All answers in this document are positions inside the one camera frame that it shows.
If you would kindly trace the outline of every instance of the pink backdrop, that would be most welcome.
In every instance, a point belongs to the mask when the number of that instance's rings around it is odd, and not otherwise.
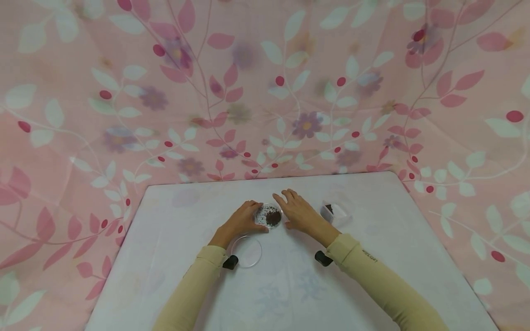
[[[499,328],[530,330],[529,13],[4,2],[0,329],[82,329],[148,185],[391,170]]]

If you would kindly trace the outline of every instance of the sleeve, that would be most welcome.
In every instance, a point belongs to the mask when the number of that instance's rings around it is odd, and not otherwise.
[[[206,294],[219,277],[226,250],[205,246],[160,312],[153,331],[191,331]]]
[[[339,268],[356,280],[401,331],[447,331],[438,312],[415,289],[371,256],[349,234],[327,248]]]

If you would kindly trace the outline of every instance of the glass petri dish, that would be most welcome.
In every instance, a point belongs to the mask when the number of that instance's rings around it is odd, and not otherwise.
[[[262,248],[260,242],[250,236],[237,239],[232,245],[231,255],[237,256],[237,265],[241,268],[250,268],[261,259]]]

